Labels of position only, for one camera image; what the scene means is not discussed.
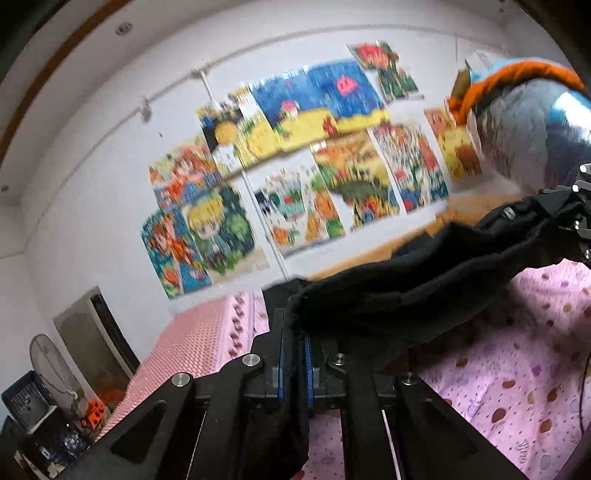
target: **pink mattress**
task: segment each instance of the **pink mattress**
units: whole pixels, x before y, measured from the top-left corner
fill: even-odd
[[[194,377],[215,373],[232,358],[248,353],[253,338],[268,331],[261,290],[210,300],[177,314],[139,366],[125,398],[98,438],[175,373],[187,372]]]

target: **cartoon drawing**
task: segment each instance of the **cartoon drawing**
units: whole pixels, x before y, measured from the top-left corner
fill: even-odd
[[[312,162],[269,175],[255,198],[284,257],[345,234],[320,170]]]
[[[203,135],[215,160],[217,168],[226,178],[242,169],[235,142],[238,138],[238,123],[243,119],[236,106],[221,109],[206,106],[197,111]]]
[[[308,69],[339,133],[374,127],[388,119],[383,102],[355,61],[336,61]]]
[[[426,109],[425,116],[437,138],[451,177],[460,179],[482,174],[480,161],[466,126],[456,126],[445,108]]]
[[[253,83],[250,90],[284,151],[388,118],[354,61],[293,70]]]
[[[383,124],[373,133],[407,212],[447,197],[443,173],[419,125]]]
[[[425,116],[435,136],[441,135],[456,126],[455,121],[452,120],[452,117],[443,108],[426,109]]]
[[[423,97],[413,78],[398,66],[400,58],[386,42],[362,43],[349,46],[349,50],[365,70],[378,71],[386,102],[409,98],[411,94]]]
[[[142,227],[142,240],[169,299],[211,284],[178,209],[152,215]]]
[[[183,206],[203,266],[214,283],[267,267],[256,249],[252,226],[240,195],[226,184]]]
[[[149,172],[158,206],[166,212],[222,181],[200,134],[156,160]]]
[[[388,172],[367,131],[311,147],[328,190],[351,207],[353,228],[400,211]]]
[[[229,93],[222,108],[239,109],[242,114],[242,118],[236,123],[238,131],[232,144],[233,154],[239,158],[244,168],[277,153],[279,144],[275,132],[247,87],[243,86]],[[286,106],[286,109],[286,114],[297,116],[293,107]]]

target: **cable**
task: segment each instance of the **cable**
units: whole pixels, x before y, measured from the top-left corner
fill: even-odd
[[[583,427],[583,397],[585,395],[585,373],[587,373],[587,367],[589,366],[589,361],[591,360],[591,352],[587,356],[587,361],[585,362],[585,370],[583,370],[583,381],[581,382],[581,396],[579,397],[579,427],[581,428],[581,437],[585,434],[585,428]]]

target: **polka dot bedsheet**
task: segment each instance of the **polka dot bedsheet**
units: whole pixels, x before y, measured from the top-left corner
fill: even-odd
[[[591,272],[527,269],[493,305],[415,349],[411,369],[530,480],[551,480],[591,421]],[[344,478],[338,412],[310,422],[297,480]]]

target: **orange fabric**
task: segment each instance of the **orange fabric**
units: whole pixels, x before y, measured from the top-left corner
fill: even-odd
[[[525,60],[507,65],[488,78],[472,85],[464,98],[450,98],[449,111],[459,125],[466,125],[470,109],[480,102],[490,91],[502,85],[525,82],[534,78],[555,80],[570,89],[584,93],[585,87],[578,75],[566,68],[544,61]]]

